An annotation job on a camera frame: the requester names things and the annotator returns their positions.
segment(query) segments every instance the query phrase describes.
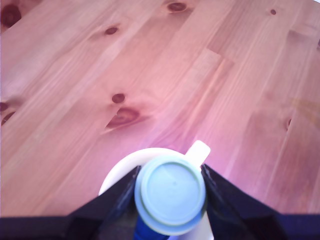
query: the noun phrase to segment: pine wood surface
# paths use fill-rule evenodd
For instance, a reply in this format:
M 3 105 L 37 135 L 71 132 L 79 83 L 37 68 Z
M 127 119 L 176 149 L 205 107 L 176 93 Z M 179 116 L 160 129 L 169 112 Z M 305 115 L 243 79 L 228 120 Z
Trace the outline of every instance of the pine wood surface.
M 68 214 L 129 153 L 195 140 L 320 213 L 319 39 L 313 0 L 1 0 L 1 216 Z

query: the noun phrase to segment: tabletop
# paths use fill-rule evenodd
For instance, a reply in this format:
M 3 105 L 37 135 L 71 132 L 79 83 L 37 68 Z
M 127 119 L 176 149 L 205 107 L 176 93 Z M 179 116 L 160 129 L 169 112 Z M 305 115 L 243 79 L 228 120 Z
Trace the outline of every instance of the tabletop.
M 72 212 L 134 151 L 320 213 L 320 3 L 1 0 L 1 215 Z

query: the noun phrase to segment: wood knot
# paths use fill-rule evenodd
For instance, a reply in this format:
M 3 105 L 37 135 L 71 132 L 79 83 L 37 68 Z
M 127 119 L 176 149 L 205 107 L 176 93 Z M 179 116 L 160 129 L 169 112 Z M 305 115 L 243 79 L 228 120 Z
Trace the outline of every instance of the wood knot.
M 287 131 L 289 130 L 290 124 L 291 124 L 291 118 L 290 118 L 290 119 L 288 120 L 288 122 L 286 123 L 286 130 L 287 130 Z
M 115 104 L 120 104 L 124 100 L 125 100 L 125 95 L 123 93 L 117 93 L 112 97 L 112 102 L 114 102 Z
M 112 35 L 115 34 L 119 29 L 115 26 L 109 27 L 107 30 L 105 30 L 104 34 L 105 35 Z
M 21 19 L 19 8 L 14 4 L 5 6 L 1 11 L 1 23 L 7 28 L 11 28 Z
M 10 112 L 8 115 L 6 115 L 6 116 L 3 118 L 2 122 L 1 122 L 1 126 L 2 126 L 3 124 L 5 124 L 5 123 L 9 120 L 9 118 L 11 118 L 12 115 L 15 114 L 15 113 L 16 113 L 16 112 L 14 111 L 14 112 Z
M 3 112 L 9 108 L 9 105 L 5 102 L 0 102 L 0 112 Z
M 187 9 L 187 4 L 183 2 L 173 2 L 168 4 L 167 9 L 172 13 L 179 13 Z
M 122 107 L 106 126 L 107 128 L 115 128 L 121 125 L 132 123 L 137 120 L 140 113 L 129 107 Z

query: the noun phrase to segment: wooden table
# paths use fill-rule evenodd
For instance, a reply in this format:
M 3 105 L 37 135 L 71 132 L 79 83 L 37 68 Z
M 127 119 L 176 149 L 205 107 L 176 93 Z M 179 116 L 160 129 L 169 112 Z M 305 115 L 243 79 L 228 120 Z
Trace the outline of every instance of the wooden table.
M 2 216 L 70 213 L 129 153 L 185 153 L 195 140 L 248 194 L 320 213 L 320 3 L 3 0 L 1 9 Z

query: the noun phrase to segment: blue bottle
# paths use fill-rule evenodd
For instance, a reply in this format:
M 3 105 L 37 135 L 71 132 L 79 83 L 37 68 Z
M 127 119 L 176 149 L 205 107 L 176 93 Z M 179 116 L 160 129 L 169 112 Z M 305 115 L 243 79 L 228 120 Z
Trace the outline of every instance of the blue bottle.
M 158 156 L 139 172 L 134 189 L 139 213 L 134 240 L 167 240 L 193 229 L 206 211 L 204 179 L 176 156 Z

